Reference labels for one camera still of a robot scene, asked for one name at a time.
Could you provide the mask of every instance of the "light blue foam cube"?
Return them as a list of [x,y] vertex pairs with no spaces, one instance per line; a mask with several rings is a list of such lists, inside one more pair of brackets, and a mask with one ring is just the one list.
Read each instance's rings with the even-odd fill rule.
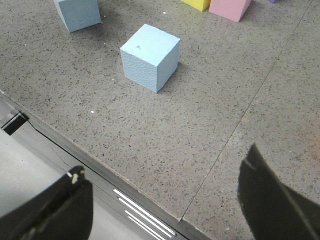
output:
[[124,75],[157,93],[178,67],[180,39],[144,24],[120,51]]
[[101,23],[97,0],[53,0],[68,31]]

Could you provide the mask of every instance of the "foam cube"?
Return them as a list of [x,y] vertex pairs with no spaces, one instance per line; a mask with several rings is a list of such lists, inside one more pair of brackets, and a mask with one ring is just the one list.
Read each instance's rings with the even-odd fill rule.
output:
[[54,0],[54,4],[70,33],[101,23],[97,0]]
[[200,10],[201,12],[206,10],[209,7],[211,2],[211,0],[181,0],[181,1],[194,7],[195,9]]
[[211,0],[209,12],[239,22],[251,0]]
[[124,75],[157,93],[178,67],[180,39],[144,24],[120,52]]

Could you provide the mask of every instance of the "granite countertop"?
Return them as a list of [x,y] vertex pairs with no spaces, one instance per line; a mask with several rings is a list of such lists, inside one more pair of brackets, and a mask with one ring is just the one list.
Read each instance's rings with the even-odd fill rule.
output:
[[[52,1],[0,1],[1,92],[212,239],[252,238],[235,188],[253,142],[319,202],[316,1],[253,0],[240,23],[179,0],[98,5],[101,24],[69,33]],[[181,39],[159,93],[123,73],[119,48],[143,24]]]

